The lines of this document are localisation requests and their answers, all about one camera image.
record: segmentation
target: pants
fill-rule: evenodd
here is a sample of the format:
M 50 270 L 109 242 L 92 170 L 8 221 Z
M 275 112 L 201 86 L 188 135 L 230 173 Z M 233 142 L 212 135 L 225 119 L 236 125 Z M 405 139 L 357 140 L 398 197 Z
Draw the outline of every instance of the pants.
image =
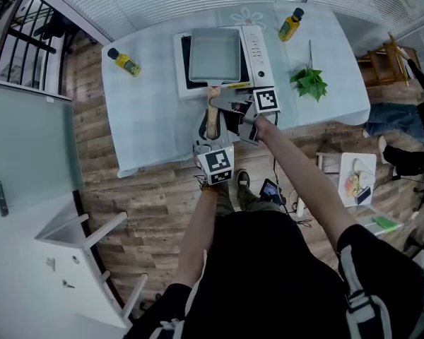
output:
M 243 184 L 240 184 L 237 190 L 237 200 L 242 211 L 281 211 L 279 205 L 261 200 Z M 234 208 L 229 198 L 229 189 L 226 187 L 218 195 L 216 216 L 217 218 L 224 218 L 233 212 Z
M 384 132 L 398 129 L 424 143 L 424 126 L 415 105 L 396 103 L 372 105 L 365 129 L 370 136 L 379 136 Z
M 424 152 L 407 152 L 388 145 L 383 157 L 395 166 L 399 176 L 416 176 L 424 173 Z

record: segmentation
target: shoe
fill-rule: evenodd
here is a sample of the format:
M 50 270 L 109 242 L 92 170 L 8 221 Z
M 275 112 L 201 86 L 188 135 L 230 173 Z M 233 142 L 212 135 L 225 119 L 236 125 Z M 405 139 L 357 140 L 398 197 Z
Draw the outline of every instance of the shoe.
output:
M 380 152 L 380 158 L 381 158 L 382 163 L 384 165 L 386 165 L 388 163 L 388 161 L 385 160 L 384 156 L 383 156 L 384 150 L 386 150 L 386 149 L 387 149 L 387 140 L 384 139 L 384 136 L 380 136 L 379 137 L 379 152 Z
M 248 172 L 244 169 L 241 169 L 238 173 L 237 173 L 237 186 L 243 184 L 244 186 L 249 188 L 249 175 Z

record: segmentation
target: door handle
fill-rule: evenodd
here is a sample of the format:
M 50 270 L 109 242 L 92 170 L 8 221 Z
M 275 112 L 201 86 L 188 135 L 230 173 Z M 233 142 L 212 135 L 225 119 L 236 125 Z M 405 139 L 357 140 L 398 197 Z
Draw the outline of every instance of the door handle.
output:
M 0 215 L 5 217 L 9 214 L 8 205 L 6 205 L 5 193 L 3 191 L 3 185 L 0 181 Z

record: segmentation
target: artificial plant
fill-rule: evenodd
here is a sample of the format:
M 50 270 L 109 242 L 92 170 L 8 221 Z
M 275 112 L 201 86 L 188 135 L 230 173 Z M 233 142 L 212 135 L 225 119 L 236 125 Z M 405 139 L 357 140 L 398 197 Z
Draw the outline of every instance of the artificial plant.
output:
M 300 97 L 305 94 L 312 95 L 316 101 L 319 101 L 321 96 L 326 95 L 326 84 L 320 73 L 322 71 L 317 71 L 312 68 L 312 50 L 311 50 L 311 40 L 310 40 L 310 62 L 306 65 L 305 69 L 302 69 L 297 74 L 295 74 L 290 82 L 297 82 L 297 88 L 300 90 Z

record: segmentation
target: black bottle cap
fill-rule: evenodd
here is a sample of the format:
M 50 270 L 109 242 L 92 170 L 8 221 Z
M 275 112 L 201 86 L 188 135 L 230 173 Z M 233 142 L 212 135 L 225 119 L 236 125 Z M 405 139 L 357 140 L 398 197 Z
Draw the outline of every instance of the black bottle cap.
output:
M 294 10 L 294 15 L 298 18 L 298 20 L 302 20 L 302 16 L 305 12 L 301 8 L 296 8 Z
M 107 52 L 107 55 L 112 59 L 116 59 L 119 56 L 119 52 L 115 48 L 111 48 Z

